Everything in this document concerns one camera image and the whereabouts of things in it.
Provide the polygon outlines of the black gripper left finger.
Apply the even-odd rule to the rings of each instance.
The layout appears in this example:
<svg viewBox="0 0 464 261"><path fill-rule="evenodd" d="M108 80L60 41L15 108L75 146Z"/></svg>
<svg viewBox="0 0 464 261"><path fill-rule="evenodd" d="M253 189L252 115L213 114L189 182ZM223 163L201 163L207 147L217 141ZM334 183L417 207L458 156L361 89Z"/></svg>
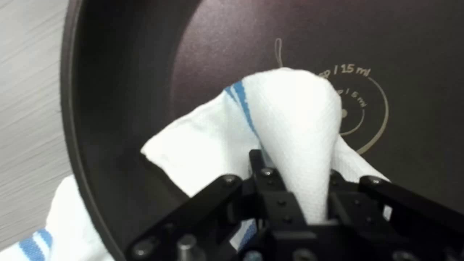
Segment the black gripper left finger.
<svg viewBox="0 0 464 261"><path fill-rule="evenodd" d="M268 167L259 150L249 153L250 176L258 198L258 217L269 228L304 227L304 218L295 198L287 191L279 173Z"/></svg>

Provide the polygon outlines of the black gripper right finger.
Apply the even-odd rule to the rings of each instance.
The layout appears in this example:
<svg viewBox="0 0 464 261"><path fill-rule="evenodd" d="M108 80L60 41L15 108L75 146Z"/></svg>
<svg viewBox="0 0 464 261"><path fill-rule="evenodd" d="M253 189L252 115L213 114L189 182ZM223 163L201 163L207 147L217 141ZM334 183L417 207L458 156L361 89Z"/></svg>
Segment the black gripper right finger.
<svg viewBox="0 0 464 261"><path fill-rule="evenodd" d="M327 218L337 224L361 224L363 195L337 172L329 178Z"/></svg>

